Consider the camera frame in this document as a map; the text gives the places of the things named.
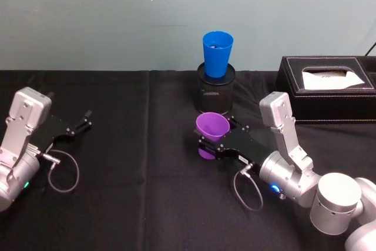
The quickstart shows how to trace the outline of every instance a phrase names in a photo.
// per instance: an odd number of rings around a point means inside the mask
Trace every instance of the purple cup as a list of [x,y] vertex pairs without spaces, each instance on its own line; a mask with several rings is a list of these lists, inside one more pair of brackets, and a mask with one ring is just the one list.
[[[230,130],[230,123],[221,114],[206,112],[196,119],[196,129],[210,141],[217,142]],[[207,160],[215,159],[214,155],[199,149],[199,154]]]

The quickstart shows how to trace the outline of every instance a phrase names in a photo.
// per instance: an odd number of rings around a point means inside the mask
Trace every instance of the black mesh pen holder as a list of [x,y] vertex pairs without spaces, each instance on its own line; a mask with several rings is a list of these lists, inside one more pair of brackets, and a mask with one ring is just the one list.
[[226,74],[221,78],[211,78],[205,74],[204,63],[197,69],[199,90],[196,95],[196,109],[201,112],[228,113],[233,105],[235,69],[227,65]]

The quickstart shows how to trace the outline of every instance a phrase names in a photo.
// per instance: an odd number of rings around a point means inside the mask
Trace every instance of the cable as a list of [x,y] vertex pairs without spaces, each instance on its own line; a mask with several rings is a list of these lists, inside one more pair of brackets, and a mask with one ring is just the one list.
[[243,200],[243,198],[241,198],[241,196],[240,196],[240,194],[239,194],[239,192],[237,191],[237,189],[236,189],[236,178],[237,178],[237,175],[239,174],[241,172],[241,170],[240,171],[238,171],[236,174],[235,174],[235,176],[234,176],[234,190],[235,190],[235,193],[236,193],[236,196],[239,198],[239,200],[241,201],[241,204],[243,204],[243,206],[245,207],[245,208],[247,208],[248,210],[250,210],[250,211],[252,211],[252,212],[258,212],[258,211],[260,211],[262,208],[263,208],[263,206],[264,206],[264,200],[263,200],[263,196],[261,195],[261,192],[260,192],[260,190],[259,190],[259,187],[257,186],[257,184],[256,184],[256,182],[253,180],[253,178],[251,177],[251,176],[247,176],[247,178],[252,182],[252,184],[254,185],[254,188],[256,188],[256,191],[257,191],[257,193],[258,193],[258,196],[260,197],[260,207],[258,207],[258,208],[251,208],[250,206],[248,206],[246,203],[245,203],[245,201]]
[[368,54],[370,54],[370,52],[372,51],[372,49],[374,49],[375,46],[376,46],[376,42],[373,44],[373,46],[370,48],[370,50],[367,51],[367,53],[365,54],[365,56],[367,56]]
[[57,150],[57,149],[53,149],[53,150],[50,150],[49,152],[56,152],[56,153],[61,153],[61,154],[64,154],[68,157],[71,158],[71,160],[73,161],[73,163],[75,164],[76,166],[76,169],[77,169],[77,178],[76,178],[76,182],[75,184],[69,188],[69,189],[65,189],[65,190],[62,190],[62,189],[58,189],[55,185],[52,184],[52,181],[51,181],[51,174],[52,174],[52,171],[53,169],[55,168],[55,163],[52,164],[51,166],[51,169],[49,170],[48,172],[48,183],[49,185],[51,185],[52,189],[57,191],[57,192],[60,192],[60,193],[68,193],[68,192],[71,192],[72,190],[74,190],[74,188],[76,188],[77,184],[78,184],[78,180],[80,178],[80,170],[78,168],[78,164],[77,164],[77,161],[75,160],[75,158],[73,158],[73,156],[71,154],[68,154],[66,153],[65,151],[61,151],[61,150]]

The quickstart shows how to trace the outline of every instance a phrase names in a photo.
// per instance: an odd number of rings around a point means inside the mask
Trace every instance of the table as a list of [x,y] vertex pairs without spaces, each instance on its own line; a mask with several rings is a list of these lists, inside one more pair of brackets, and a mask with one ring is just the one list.
[[[237,72],[231,112],[274,148],[259,101],[274,90],[275,78],[276,72]],[[312,226],[308,209],[278,199],[260,182],[264,209],[246,211],[231,188],[238,165],[197,154],[193,71],[2,71],[0,86],[0,119],[24,86],[54,92],[51,113],[67,122],[93,111],[92,130],[70,149],[80,166],[78,187],[69,195],[54,192],[43,162],[0,214],[1,250],[332,251],[344,250],[357,227],[326,236]],[[317,173],[376,182],[376,125],[298,125],[297,133]],[[69,169],[60,174],[65,186],[75,177]],[[246,180],[240,190],[257,204]]]

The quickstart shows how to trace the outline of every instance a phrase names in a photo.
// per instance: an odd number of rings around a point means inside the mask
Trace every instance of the black leather tissue box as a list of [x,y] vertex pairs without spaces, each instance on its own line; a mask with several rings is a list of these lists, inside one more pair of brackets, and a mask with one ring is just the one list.
[[376,87],[356,56],[284,56],[276,90],[287,92],[297,123],[374,123]]

